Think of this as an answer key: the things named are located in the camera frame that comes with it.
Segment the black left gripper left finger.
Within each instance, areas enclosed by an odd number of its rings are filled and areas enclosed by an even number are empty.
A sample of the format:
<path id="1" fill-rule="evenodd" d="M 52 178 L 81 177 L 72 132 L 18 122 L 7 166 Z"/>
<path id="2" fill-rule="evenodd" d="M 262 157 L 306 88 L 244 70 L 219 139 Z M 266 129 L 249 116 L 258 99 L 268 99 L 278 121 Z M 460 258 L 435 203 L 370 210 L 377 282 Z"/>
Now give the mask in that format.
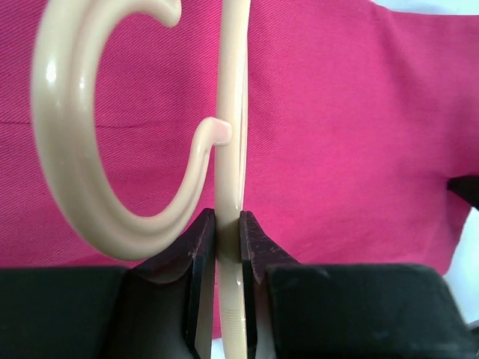
<path id="1" fill-rule="evenodd" d="M 134 268 L 1 270 L 3 358 L 208 358 L 216 220 Z"/>

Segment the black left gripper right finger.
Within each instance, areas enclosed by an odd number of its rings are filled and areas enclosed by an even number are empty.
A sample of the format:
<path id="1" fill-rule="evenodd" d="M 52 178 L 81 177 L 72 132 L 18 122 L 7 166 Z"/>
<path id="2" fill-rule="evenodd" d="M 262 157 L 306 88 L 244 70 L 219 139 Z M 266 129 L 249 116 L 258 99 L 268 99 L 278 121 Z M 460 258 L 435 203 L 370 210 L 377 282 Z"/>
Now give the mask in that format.
<path id="1" fill-rule="evenodd" d="M 249 358 L 476 358 L 449 288 L 417 264 L 306 265 L 239 220 Z"/>

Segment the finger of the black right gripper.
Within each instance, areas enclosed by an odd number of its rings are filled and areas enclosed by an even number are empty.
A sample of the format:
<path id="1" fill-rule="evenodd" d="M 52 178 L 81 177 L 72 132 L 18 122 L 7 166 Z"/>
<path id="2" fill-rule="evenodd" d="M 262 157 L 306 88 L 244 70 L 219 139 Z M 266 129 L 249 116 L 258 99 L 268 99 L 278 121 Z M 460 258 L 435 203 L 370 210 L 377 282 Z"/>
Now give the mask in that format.
<path id="1" fill-rule="evenodd" d="M 452 178 L 448 181 L 448 190 L 464 199 L 471 207 L 479 208 L 479 176 Z"/>

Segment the beige wooden hanger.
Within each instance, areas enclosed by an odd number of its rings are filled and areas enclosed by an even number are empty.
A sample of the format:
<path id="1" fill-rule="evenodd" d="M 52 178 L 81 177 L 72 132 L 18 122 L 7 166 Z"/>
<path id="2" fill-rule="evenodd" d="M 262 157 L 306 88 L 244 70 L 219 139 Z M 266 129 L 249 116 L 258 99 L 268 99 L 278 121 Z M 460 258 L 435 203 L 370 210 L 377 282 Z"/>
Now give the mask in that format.
<path id="1" fill-rule="evenodd" d="M 37 35 L 31 74 L 34 134 L 44 176 L 73 229 L 103 254 L 142 260 L 164 251 L 192 217 L 209 162 L 215 164 L 215 213 L 222 340 L 227 358 L 246 358 L 240 212 L 248 136 L 249 1 L 222 3 L 216 116 L 195 130 L 183 180 L 166 209 L 131 213 L 110 187 L 94 129 L 97 66 L 114 27 L 146 13 L 166 27 L 179 1 L 51 1 Z"/>

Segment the pink trousers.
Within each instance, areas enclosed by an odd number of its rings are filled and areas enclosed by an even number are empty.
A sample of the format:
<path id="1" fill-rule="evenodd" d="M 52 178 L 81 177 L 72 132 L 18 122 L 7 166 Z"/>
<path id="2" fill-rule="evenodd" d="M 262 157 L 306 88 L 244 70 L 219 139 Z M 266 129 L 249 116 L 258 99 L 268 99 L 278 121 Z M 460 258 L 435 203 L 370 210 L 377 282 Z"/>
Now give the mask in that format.
<path id="1" fill-rule="evenodd" d="M 95 127 L 106 175 L 137 215 L 171 201 L 192 135 L 216 110 L 220 1 L 168 28 L 139 1 L 64 1 L 98 40 Z M 299 260 L 448 269 L 478 174 L 478 18 L 371 1 L 253 1 L 245 208 Z"/>

